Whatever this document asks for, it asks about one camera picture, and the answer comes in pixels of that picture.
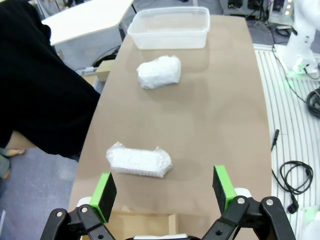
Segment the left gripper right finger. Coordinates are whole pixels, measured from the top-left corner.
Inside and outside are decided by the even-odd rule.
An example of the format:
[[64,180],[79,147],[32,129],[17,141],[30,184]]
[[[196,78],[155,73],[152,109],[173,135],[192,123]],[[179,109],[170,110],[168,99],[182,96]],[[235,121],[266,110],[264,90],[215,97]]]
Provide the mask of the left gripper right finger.
[[261,201],[236,193],[225,166],[213,167],[212,187],[221,213],[203,240],[234,240],[242,228],[259,240],[294,240],[295,234],[281,201],[267,196]]

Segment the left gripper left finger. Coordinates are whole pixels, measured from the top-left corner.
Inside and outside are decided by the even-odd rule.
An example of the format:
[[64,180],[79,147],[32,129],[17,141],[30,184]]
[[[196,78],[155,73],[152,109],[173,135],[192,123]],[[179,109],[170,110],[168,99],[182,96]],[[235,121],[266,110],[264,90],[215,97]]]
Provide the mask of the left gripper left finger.
[[89,203],[77,206],[71,212],[64,208],[51,211],[43,229],[44,240],[113,240],[105,224],[109,221],[117,195],[110,172],[102,173]]

